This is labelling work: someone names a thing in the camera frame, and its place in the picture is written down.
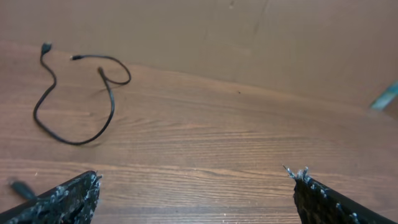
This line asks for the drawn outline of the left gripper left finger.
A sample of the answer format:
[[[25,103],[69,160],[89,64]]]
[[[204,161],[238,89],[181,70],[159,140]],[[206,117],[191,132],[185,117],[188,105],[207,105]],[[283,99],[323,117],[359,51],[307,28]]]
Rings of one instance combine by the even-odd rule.
[[[12,179],[10,188],[26,201],[2,212],[1,223],[90,224],[99,202],[101,178],[89,170],[40,195],[27,183]]]

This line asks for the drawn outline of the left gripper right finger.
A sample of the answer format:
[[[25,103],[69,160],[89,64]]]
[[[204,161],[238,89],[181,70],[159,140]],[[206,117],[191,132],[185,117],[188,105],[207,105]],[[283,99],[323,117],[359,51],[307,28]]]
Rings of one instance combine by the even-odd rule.
[[[303,224],[397,224],[315,180],[308,168],[292,172],[294,203]]]

